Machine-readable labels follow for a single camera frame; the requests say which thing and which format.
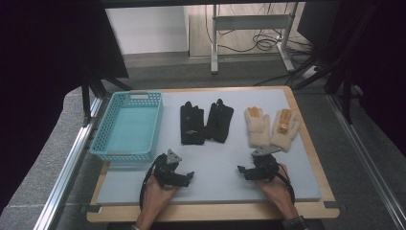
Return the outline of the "white power strip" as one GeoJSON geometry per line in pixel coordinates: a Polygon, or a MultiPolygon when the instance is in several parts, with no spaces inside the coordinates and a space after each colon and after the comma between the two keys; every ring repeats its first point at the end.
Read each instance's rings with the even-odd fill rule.
{"type": "Polygon", "coordinates": [[[314,74],[316,74],[319,71],[319,67],[316,65],[312,65],[311,67],[309,67],[303,74],[302,77],[304,79],[308,79],[310,77],[312,77],[314,74]]]}

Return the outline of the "black tripod stand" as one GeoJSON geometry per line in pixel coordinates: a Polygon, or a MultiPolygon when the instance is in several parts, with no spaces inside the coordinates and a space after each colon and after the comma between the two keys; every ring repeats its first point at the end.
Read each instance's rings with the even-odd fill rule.
{"type": "Polygon", "coordinates": [[[97,98],[104,98],[109,95],[109,92],[105,89],[102,84],[102,80],[106,80],[124,91],[132,90],[132,87],[117,80],[113,77],[108,77],[104,74],[95,73],[91,71],[88,67],[84,67],[84,77],[82,78],[81,92],[82,92],[82,106],[83,106],[83,126],[87,127],[92,120],[91,115],[91,104],[90,104],[90,92],[97,98]]]}
{"type": "Polygon", "coordinates": [[[343,51],[331,64],[327,65],[322,70],[316,72],[307,79],[295,84],[293,88],[302,89],[314,81],[330,75],[324,86],[324,90],[327,94],[335,94],[340,86],[343,87],[343,94],[341,96],[341,111],[345,120],[351,125],[352,120],[350,116],[350,101],[353,99],[353,96],[351,93],[351,77],[348,68],[349,57],[350,51],[343,51]]]}

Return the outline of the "white metal desk frame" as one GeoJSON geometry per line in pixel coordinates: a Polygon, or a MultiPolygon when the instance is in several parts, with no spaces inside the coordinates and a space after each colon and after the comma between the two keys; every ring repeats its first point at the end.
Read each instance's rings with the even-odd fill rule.
{"type": "Polygon", "coordinates": [[[286,68],[286,71],[292,73],[294,71],[294,67],[286,51],[286,44],[290,36],[298,6],[299,3],[295,2],[291,11],[286,14],[218,16],[217,5],[213,5],[211,73],[218,73],[217,33],[219,31],[261,29],[275,29],[283,31],[283,34],[279,36],[276,46],[286,68]]]}

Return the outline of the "person's right hand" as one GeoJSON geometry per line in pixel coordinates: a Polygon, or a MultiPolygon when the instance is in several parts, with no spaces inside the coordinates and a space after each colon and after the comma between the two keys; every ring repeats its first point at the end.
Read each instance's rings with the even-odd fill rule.
{"type": "Polygon", "coordinates": [[[276,176],[270,182],[257,180],[255,184],[267,199],[278,208],[285,220],[298,216],[298,211],[292,202],[289,189],[282,179],[276,176]]]}

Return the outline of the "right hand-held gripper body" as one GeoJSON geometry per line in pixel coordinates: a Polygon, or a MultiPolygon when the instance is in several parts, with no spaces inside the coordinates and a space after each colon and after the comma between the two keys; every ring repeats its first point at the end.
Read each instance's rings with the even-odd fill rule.
{"type": "Polygon", "coordinates": [[[278,174],[280,165],[274,153],[280,149],[275,146],[258,147],[252,153],[255,168],[251,172],[252,180],[269,180],[272,181],[278,174]]]}

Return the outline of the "grey foam mat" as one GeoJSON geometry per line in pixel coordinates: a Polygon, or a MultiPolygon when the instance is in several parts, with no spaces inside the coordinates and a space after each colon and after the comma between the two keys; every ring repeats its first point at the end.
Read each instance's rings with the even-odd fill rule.
{"type": "MultiPolygon", "coordinates": [[[[274,119],[276,112],[289,105],[284,90],[254,89],[232,91],[196,91],[163,93],[163,117],[156,154],[172,149],[183,161],[178,173],[195,172],[188,188],[181,189],[173,203],[233,203],[263,201],[264,195],[246,181],[237,166],[253,168],[244,110],[247,107],[262,108],[264,114],[274,119]],[[180,107],[187,101],[198,105],[208,117],[210,106],[217,99],[232,107],[229,135],[224,144],[212,140],[204,145],[182,145],[180,136],[180,107]]],[[[279,151],[273,155],[287,166],[294,188],[296,201],[318,201],[322,195],[305,149],[302,134],[294,138],[288,153],[279,151]]],[[[139,193],[147,168],[151,163],[110,163],[97,198],[100,205],[138,205],[139,193]]]]}

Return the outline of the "person's left hand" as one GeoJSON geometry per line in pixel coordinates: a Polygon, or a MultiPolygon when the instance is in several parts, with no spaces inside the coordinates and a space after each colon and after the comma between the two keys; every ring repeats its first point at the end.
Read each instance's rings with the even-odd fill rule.
{"type": "Polygon", "coordinates": [[[178,187],[163,189],[155,176],[152,175],[147,181],[140,218],[155,220],[166,209],[178,190],[178,187]]]}

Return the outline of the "aluminium rail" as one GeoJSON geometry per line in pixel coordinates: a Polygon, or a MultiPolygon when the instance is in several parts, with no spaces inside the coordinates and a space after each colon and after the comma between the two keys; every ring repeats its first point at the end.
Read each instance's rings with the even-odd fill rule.
{"type": "Polygon", "coordinates": [[[373,163],[370,153],[368,152],[363,141],[359,137],[355,127],[351,125],[342,113],[342,106],[335,96],[327,95],[327,99],[331,103],[334,113],[341,124],[343,130],[347,134],[352,147],[360,159],[370,181],[381,198],[386,210],[393,220],[397,230],[406,230],[406,212],[396,198],[393,190],[385,181],[379,169],[373,163]]]}
{"type": "Polygon", "coordinates": [[[102,164],[87,153],[90,128],[83,124],[82,98],[65,97],[62,113],[40,155],[40,171],[51,191],[34,230],[104,230],[87,219],[102,164]]]}

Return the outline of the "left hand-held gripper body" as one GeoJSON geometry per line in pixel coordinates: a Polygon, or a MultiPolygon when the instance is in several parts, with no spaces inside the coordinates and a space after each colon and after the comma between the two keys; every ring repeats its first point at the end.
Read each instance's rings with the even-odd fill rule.
{"type": "Polygon", "coordinates": [[[173,187],[177,181],[189,180],[186,174],[175,172],[181,161],[182,158],[171,149],[155,159],[154,176],[164,190],[173,187]]]}

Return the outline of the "turquoise plastic basket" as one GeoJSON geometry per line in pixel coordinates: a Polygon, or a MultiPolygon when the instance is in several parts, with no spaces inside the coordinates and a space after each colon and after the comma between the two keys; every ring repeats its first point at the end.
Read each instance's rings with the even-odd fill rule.
{"type": "Polygon", "coordinates": [[[102,161],[151,162],[163,109],[161,92],[115,92],[89,151],[102,161]]]}

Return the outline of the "dark curtain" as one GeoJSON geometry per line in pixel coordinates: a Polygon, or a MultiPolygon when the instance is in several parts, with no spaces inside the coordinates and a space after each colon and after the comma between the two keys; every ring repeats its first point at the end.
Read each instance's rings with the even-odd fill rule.
{"type": "Polygon", "coordinates": [[[334,92],[345,76],[361,88],[360,104],[406,156],[406,0],[341,0],[331,38],[338,58],[359,34],[347,64],[325,89],[334,92]]]}
{"type": "Polygon", "coordinates": [[[0,0],[0,215],[85,78],[124,78],[102,0],[0,0]]]}

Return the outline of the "cream fleece glove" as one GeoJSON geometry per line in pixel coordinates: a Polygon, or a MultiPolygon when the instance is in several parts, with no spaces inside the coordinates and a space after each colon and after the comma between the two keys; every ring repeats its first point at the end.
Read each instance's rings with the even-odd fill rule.
{"type": "Polygon", "coordinates": [[[260,107],[248,107],[244,111],[251,147],[268,146],[270,139],[270,117],[260,107]]]}
{"type": "Polygon", "coordinates": [[[278,110],[272,126],[270,144],[288,152],[300,125],[301,122],[294,111],[287,108],[278,110]]]}

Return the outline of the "plain black glove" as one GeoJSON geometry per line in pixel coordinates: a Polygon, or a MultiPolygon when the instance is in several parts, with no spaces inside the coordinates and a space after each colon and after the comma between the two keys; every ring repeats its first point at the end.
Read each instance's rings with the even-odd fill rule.
{"type": "Polygon", "coordinates": [[[224,143],[229,134],[230,123],[234,110],[225,105],[221,99],[218,99],[211,105],[209,117],[204,134],[208,140],[215,140],[218,143],[224,143]]]}

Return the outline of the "black glove with white logo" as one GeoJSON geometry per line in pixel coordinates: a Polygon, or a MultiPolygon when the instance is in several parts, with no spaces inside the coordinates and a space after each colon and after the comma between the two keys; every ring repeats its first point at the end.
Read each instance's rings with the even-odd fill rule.
{"type": "Polygon", "coordinates": [[[181,143],[183,145],[203,145],[204,110],[186,102],[180,108],[181,143]]]}

